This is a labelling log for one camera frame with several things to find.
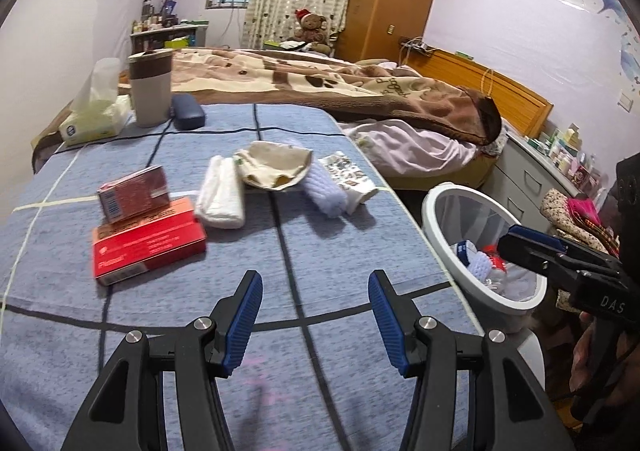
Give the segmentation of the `white printed packet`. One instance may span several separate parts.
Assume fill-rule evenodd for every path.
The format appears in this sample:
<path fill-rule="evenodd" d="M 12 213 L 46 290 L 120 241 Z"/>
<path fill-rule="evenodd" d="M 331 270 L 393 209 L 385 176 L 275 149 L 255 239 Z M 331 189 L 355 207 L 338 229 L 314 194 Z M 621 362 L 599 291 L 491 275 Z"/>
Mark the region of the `white printed packet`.
<path fill-rule="evenodd" d="M 356 209 L 378 194 L 378 187 L 345 153 L 336 151 L 319 159 L 332 180 L 347 196 L 346 212 Z"/>

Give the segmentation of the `red tablets box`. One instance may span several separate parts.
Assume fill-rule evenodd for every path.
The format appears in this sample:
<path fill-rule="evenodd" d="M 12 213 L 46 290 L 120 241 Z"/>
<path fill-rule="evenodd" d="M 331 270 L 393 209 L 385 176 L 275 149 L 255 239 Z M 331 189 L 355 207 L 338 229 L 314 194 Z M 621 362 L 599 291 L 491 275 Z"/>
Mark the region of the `red tablets box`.
<path fill-rule="evenodd" d="M 92 231 L 94 279 L 110 286 L 206 252 L 206 233 L 189 197 Z"/>

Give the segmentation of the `lavender foam fruit net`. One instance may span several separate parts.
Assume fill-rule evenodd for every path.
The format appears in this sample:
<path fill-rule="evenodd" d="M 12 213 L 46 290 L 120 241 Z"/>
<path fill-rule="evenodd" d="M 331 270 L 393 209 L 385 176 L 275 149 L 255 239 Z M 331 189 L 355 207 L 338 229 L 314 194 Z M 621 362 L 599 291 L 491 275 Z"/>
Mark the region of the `lavender foam fruit net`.
<path fill-rule="evenodd" d="M 346 211 L 348 203 L 346 192 L 332 180 L 329 171 L 319 162 L 311 163 L 300 185 L 311 202 L 326 217 L 340 217 Z"/>

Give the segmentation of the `small dark red box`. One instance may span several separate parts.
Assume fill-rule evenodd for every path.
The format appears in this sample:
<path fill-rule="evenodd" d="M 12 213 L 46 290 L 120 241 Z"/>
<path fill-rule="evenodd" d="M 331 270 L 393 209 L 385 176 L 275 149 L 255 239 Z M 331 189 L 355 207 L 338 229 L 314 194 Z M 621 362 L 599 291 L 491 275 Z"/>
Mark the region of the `small dark red box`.
<path fill-rule="evenodd" d="M 162 166 L 150 166 L 102 184 L 96 191 L 108 223 L 118 223 L 170 204 Z"/>

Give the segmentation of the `white towel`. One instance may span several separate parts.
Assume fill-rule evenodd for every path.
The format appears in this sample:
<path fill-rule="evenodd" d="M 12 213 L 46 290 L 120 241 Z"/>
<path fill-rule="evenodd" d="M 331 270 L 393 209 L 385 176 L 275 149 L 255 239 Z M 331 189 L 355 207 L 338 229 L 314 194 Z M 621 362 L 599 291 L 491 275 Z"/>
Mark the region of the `white towel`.
<path fill-rule="evenodd" d="M 207 228 L 236 230 L 244 226 L 244 184 L 232 157 L 215 155 L 210 159 L 194 215 Z"/>

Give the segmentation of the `beige paper bag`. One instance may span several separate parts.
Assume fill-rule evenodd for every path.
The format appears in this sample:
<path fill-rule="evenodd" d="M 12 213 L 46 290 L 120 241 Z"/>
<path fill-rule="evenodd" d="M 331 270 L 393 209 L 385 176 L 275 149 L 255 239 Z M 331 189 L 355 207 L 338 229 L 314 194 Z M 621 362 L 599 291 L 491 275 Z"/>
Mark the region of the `beige paper bag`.
<path fill-rule="evenodd" d="M 300 146 L 254 141 L 233 158 L 242 180 L 257 189 L 283 191 L 301 182 L 312 163 L 312 151 Z"/>

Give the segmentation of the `white mesh trash bin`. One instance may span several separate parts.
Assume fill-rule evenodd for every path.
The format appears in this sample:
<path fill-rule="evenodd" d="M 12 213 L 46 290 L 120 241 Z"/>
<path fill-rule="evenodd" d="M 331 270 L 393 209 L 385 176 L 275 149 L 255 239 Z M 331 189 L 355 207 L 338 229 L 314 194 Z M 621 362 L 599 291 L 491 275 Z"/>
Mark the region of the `white mesh trash bin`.
<path fill-rule="evenodd" d="M 485 330 L 534 327 L 547 279 L 498 255 L 500 237 L 518 220 L 493 198 L 444 182 L 427 192 L 423 231 Z"/>

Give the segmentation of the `floral clothes pile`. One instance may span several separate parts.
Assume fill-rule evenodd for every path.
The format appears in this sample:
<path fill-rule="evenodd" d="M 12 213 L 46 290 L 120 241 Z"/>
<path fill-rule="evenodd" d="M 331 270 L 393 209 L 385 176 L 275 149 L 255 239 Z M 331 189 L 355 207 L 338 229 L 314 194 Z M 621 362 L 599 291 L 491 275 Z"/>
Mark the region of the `floral clothes pile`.
<path fill-rule="evenodd" d="M 544 194 L 539 210 L 561 237 L 610 256 L 620 255 L 618 238 L 602 223 L 590 198 L 568 197 L 551 189 Z"/>

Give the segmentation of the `grey drawer cabinet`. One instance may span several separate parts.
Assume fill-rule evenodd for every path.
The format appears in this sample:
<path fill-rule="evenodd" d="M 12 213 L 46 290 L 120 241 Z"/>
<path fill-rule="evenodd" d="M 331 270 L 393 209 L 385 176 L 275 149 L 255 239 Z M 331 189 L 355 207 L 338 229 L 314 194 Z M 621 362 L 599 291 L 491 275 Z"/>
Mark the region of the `grey drawer cabinet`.
<path fill-rule="evenodd" d="M 506 208 L 524 226 L 548 231 L 550 223 L 540 212 L 546 193 L 555 189 L 575 197 L 579 191 L 548 157 L 532 148 L 516 131 L 508 128 L 506 135 L 506 146 L 480 191 Z"/>

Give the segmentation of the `orange wooden headboard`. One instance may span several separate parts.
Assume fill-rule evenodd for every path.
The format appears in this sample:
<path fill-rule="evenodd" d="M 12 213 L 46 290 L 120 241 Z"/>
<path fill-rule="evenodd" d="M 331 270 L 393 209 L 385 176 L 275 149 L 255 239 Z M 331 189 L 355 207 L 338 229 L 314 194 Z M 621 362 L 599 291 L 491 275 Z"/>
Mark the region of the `orange wooden headboard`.
<path fill-rule="evenodd" d="M 538 93 L 506 75 L 444 50 L 410 48 L 408 65 L 425 77 L 490 96 L 501 116 L 522 136 L 537 138 L 553 108 Z"/>

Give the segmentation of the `blue plaid table cloth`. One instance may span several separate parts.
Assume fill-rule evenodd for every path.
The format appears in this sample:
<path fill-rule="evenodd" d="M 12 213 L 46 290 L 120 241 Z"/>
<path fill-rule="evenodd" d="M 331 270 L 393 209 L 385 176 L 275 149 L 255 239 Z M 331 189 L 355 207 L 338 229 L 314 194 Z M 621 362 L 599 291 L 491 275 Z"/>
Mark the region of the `blue plaid table cloth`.
<path fill-rule="evenodd" d="M 1 229 L 1 399 L 36 450 L 62 447 L 81 402 L 125 334 L 153 335 L 206 315 L 242 275 L 264 296 L 241 366 L 219 383 L 239 450 L 395 450 L 413 393 L 390 365 L 367 294 L 383 270 L 398 293 L 451 330 L 476 334 L 459 289 L 397 196 L 326 112 L 211 105 L 205 125 L 128 127 L 61 150 Z M 349 216 L 322 215 L 299 189 L 245 195 L 244 226 L 209 230 L 202 255 L 109 289 L 92 275 L 96 189 L 148 165 L 175 196 L 198 193 L 215 155 L 256 140 L 342 152 L 375 184 Z"/>

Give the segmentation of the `brown patterned blanket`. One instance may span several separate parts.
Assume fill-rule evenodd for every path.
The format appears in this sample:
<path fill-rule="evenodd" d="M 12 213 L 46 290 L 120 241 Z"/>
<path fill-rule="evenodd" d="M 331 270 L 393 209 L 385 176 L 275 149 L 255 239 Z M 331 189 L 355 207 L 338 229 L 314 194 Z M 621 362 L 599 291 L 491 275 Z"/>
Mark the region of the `brown patterned blanket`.
<path fill-rule="evenodd" d="M 201 104 L 296 104 L 321 108 L 340 122 L 400 119 L 454 140 L 484 146 L 502 130 L 494 100 L 470 88 L 422 77 L 277 50 L 178 49 L 171 90 Z"/>

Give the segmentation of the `dark blue glasses case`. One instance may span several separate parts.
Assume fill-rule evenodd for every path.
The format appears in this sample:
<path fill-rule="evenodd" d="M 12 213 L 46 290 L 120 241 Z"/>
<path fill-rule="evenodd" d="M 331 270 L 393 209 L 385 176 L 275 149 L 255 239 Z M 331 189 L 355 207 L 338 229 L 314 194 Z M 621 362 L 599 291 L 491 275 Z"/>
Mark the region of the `dark blue glasses case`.
<path fill-rule="evenodd" d="M 171 98 L 170 111 L 172 122 L 178 130 L 194 130 L 206 123 L 203 107 L 190 94 L 175 93 Z"/>

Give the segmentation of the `brown white tumbler cup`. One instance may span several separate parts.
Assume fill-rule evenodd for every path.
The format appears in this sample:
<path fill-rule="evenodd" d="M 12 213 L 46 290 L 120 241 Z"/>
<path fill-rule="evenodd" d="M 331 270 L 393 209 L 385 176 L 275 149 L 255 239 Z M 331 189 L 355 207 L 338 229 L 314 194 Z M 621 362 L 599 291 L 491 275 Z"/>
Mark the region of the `brown white tumbler cup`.
<path fill-rule="evenodd" d="M 171 49 L 148 50 L 128 58 L 130 96 L 139 127 L 154 127 L 169 117 L 173 58 Z"/>

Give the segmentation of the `cluttered side shelf desk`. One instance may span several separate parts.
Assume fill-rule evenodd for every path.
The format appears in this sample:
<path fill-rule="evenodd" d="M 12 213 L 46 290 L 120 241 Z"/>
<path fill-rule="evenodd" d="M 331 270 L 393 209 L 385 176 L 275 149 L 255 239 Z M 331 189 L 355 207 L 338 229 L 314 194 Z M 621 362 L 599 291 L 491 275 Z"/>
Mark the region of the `cluttered side shelf desk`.
<path fill-rule="evenodd" d="M 131 25 L 131 52 L 204 47 L 207 29 L 207 20 L 178 18 L 174 0 L 165 0 L 158 9 L 151 0 L 144 0 L 141 18 Z"/>

